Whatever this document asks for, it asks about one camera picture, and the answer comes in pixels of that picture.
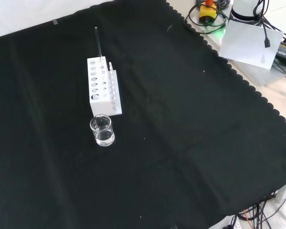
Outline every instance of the water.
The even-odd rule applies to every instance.
[[[96,143],[100,146],[110,146],[114,142],[114,132],[106,130],[96,134]]]

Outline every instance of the black tablecloth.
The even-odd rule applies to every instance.
[[[95,26],[123,107],[110,147],[89,128]],[[286,184],[285,119],[226,63],[160,0],[1,37],[0,229],[206,229]]]

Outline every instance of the paper sheet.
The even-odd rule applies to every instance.
[[[265,48],[263,27],[230,21],[222,40],[219,56],[270,69],[283,33],[267,29],[270,47]]]
[[[0,36],[110,0],[0,0]]]

